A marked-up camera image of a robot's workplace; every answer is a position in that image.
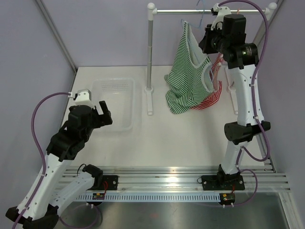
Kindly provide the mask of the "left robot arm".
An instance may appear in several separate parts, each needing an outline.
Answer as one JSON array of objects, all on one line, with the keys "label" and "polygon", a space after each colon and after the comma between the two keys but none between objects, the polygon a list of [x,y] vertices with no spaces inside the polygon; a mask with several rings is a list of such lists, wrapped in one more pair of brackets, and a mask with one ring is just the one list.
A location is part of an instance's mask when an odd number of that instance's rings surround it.
[{"label": "left robot arm", "polygon": [[52,138],[47,147],[41,174],[39,174],[24,200],[7,210],[5,216],[24,229],[52,229],[63,211],[83,192],[97,190],[103,184],[103,171],[88,164],[82,172],[60,192],[55,187],[66,168],[85,147],[94,129],[112,124],[111,112],[105,101],[96,107],[76,105],[69,108],[68,120]]}]

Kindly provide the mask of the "blue wire hanger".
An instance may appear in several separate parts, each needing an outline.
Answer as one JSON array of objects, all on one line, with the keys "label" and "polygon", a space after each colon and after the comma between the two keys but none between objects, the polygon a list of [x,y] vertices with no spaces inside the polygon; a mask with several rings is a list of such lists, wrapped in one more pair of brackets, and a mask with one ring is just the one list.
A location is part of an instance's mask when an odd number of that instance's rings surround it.
[{"label": "blue wire hanger", "polygon": [[[197,1],[197,4],[196,4],[196,10],[205,10],[205,7],[204,7],[205,3],[204,3],[204,0],[198,0]],[[203,35],[203,16],[204,16],[204,12],[200,13],[201,17],[200,17],[200,20],[197,24],[194,24],[194,23],[188,23],[192,28],[195,28],[197,30],[199,30],[201,32],[201,34]],[[209,76],[210,76],[210,79],[213,80],[214,79],[214,74],[213,74],[213,70],[210,69],[209,70]]]}]

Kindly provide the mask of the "green striped tank top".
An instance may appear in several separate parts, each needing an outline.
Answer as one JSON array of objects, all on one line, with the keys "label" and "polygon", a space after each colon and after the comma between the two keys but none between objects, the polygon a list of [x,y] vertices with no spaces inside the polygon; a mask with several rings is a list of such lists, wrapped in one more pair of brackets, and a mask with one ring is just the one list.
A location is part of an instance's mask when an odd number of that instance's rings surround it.
[{"label": "green striped tank top", "polygon": [[189,22],[183,21],[183,33],[172,68],[164,76],[169,86],[165,99],[172,114],[190,110],[214,91],[209,75],[211,66],[210,58],[199,47]]}]

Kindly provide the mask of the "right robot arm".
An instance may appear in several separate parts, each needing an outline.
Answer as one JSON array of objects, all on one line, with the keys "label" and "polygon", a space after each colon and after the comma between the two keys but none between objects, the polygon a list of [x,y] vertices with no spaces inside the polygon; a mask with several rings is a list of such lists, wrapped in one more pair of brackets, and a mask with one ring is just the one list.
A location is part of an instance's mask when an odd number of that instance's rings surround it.
[{"label": "right robot arm", "polygon": [[216,175],[203,175],[205,191],[244,190],[239,162],[247,145],[255,135],[271,128],[260,109],[257,81],[259,54],[254,43],[246,43],[246,18],[242,14],[218,14],[207,25],[199,46],[206,54],[221,53],[227,62],[236,91],[238,117],[226,123],[224,133],[228,140],[224,160]]}]

